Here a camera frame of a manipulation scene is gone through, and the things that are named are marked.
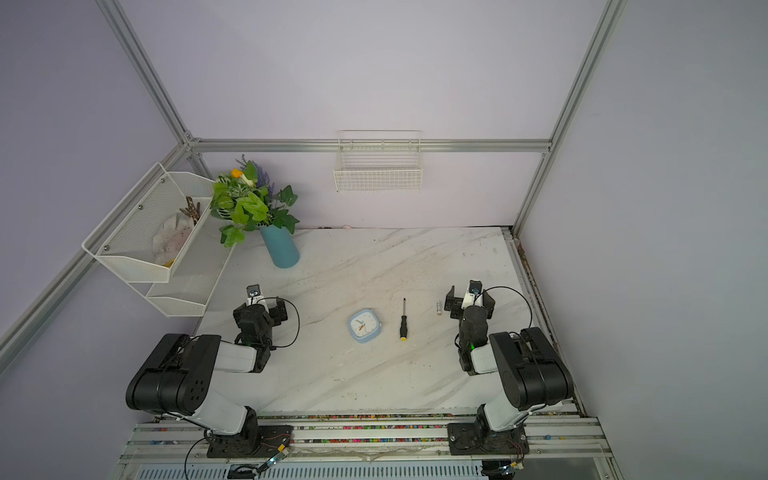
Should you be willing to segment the black yellow screwdriver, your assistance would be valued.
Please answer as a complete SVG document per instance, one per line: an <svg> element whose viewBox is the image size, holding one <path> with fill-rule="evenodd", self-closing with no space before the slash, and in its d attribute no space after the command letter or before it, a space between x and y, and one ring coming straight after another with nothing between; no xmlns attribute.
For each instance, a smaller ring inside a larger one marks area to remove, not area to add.
<svg viewBox="0 0 768 480"><path fill-rule="evenodd" d="M402 341L406 341L408 338L408 323L407 323L407 299L402 301L402 315L399 327L399 336Z"/></svg>

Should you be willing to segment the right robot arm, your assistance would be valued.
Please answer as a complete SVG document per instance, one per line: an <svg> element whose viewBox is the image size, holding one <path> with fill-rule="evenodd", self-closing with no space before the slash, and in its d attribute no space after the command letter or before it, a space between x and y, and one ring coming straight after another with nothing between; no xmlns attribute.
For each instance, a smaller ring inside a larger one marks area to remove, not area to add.
<svg viewBox="0 0 768 480"><path fill-rule="evenodd" d="M473 428L479 437L521 429L534 412L574 396L575 384L564 361L533 325L518 332L492 333L495 300L472 280L463 296L450 289L444 310L459 321L454 339L459 365L470 376L496 373L502 392L478 408Z"/></svg>

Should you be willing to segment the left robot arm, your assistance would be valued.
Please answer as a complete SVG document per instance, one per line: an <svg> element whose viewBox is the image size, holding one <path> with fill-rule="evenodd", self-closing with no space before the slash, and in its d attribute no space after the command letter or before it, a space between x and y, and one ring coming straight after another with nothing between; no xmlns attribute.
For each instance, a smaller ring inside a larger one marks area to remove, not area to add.
<svg viewBox="0 0 768 480"><path fill-rule="evenodd" d="M252 298L233 311L240 333L230 342L216 334L164 335L126 389L132 410L169 415L223 437L258 432L253 408L212 387L215 373L257 374L279 348L273 328L288 320L291 302L277 296Z"/></svg>

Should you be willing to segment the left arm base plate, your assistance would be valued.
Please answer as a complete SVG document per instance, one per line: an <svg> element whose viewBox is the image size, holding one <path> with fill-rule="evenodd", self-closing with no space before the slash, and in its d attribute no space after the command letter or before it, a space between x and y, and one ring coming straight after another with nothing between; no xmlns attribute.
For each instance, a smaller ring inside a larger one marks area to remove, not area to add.
<svg viewBox="0 0 768 480"><path fill-rule="evenodd" d="M255 427L231 436L211 434L207 438L206 456L212 459L271 458L288 448L292 434L290 425Z"/></svg>

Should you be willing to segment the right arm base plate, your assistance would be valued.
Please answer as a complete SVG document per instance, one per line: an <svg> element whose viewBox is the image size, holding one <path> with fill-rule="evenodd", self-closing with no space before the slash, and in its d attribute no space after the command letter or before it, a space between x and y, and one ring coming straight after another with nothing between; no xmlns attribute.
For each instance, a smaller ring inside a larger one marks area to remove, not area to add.
<svg viewBox="0 0 768 480"><path fill-rule="evenodd" d="M510 455L524 457L530 451L522 428L502 432L482 430L474 423L447 425L449 450L452 455Z"/></svg>

